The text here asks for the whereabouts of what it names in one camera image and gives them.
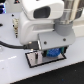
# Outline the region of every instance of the metal plate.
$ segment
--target metal plate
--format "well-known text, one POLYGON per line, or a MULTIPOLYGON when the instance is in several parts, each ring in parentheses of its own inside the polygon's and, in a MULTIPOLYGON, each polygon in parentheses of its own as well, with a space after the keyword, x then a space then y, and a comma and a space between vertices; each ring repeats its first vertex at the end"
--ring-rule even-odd
POLYGON ((63 54, 60 54, 57 57, 48 57, 42 56, 42 52, 26 53, 26 58, 28 60, 30 68, 66 59, 63 54))
POLYGON ((57 34, 56 31, 45 32, 39 34, 39 41, 42 50, 59 48, 73 44, 75 41, 75 34, 73 30, 71 30, 71 33, 68 36, 61 36, 57 34))

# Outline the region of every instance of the screw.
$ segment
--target screw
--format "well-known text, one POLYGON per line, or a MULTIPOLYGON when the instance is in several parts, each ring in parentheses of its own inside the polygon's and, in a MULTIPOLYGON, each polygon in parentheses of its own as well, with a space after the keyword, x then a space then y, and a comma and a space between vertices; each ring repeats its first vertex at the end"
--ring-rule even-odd
POLYGON ((66 39, 64 38, 63 41, 66 41, 66 39))
POLYGON ((0 27, 3 26, 3 24, 0 23, 0 27))
POLYGON ((44 41, 44 44, 46 45, 46 44, 47 44, 47 42, 46 42, 46 41, 44 41))
POLYGON ((14 17, 14 15, 12 14, 12 17, 14 17))

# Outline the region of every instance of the wire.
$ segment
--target wire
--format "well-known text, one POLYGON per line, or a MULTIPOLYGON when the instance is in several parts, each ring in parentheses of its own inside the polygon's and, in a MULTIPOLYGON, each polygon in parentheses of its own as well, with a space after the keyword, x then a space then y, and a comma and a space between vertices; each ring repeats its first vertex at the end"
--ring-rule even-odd
POLYGON ((2 41, 0 41, 0 45, 8 47, 8 48, 13 48, 13 49, 24 49, 24 46, 15 46, 15 45, 10 45, 10 44, 6 44, 2 41))
POLYGON ((39 50, 39 45, 38 45, 38 41, 34 41, 31 42, 27 45, 23 45, 23 46, 15 46, 15 45, 10 45, 7 43, 4 43, 2 41, 0 41, 0 45, 8 47, 8 48, 12 48, 12 49, 33 49, 33 50, 39 50))

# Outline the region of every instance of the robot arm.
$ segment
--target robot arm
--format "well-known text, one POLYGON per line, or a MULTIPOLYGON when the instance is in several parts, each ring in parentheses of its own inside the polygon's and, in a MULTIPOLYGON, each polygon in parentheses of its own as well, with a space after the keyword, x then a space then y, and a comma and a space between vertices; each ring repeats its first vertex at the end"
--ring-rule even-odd
POLYGON ((22 0, 22 6, 18 30, 21 44, 39 41, 41 50, 47 50, 75 41, 73 21, 81 16, 84 0, 22 0))

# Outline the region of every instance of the white table surface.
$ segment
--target white table surface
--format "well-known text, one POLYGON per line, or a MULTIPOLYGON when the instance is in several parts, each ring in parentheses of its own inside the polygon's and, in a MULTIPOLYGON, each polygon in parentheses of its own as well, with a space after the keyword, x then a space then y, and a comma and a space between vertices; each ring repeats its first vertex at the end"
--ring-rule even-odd
MULTIPOLYGON (((20 45, 12 27, 12 19, 18 18, 19 13, 14 15, 14 17, 11 17, 11 14, 0 15, 0 23, 3 23, 3 27, 0 27, 0 40, 9 44, 20 45)), ((25 57, 28 50, 2 48, 3 51, 0 52, 0 84, 13 83, 84 61, 84 37, 77 38, 75 43, 68 48, 65 54, 67 59, 36 68, 29 68, 25 57)))

